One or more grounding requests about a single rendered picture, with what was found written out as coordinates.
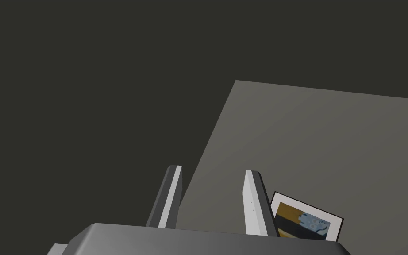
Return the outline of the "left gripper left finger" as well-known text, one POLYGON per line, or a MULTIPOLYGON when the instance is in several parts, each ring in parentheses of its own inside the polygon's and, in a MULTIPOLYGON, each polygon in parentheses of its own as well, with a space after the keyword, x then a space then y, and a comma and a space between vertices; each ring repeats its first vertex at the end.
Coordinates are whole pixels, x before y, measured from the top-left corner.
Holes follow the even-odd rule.
POLYGON ((182 166, 170 165, 148 218, 147 227, 175 229, 182 199, 182 166))

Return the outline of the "black framed wall picture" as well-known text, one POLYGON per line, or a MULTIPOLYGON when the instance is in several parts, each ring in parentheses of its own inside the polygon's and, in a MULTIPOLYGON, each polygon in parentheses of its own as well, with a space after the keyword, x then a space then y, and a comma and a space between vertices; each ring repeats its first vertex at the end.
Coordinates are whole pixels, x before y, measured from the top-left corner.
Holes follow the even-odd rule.
POLYGON ((275 192, 270 207, 281 237, 338 241, 344 219, 275 192))

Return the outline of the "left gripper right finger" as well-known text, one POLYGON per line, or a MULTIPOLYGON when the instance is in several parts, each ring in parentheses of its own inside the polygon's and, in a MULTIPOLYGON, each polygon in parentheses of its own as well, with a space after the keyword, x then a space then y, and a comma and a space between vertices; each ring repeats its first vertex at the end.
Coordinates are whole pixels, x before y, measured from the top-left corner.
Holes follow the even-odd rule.
POLYGON ((278 229, 260 172, 245 171, 242 198, 246 234, 278 237, 278 229))

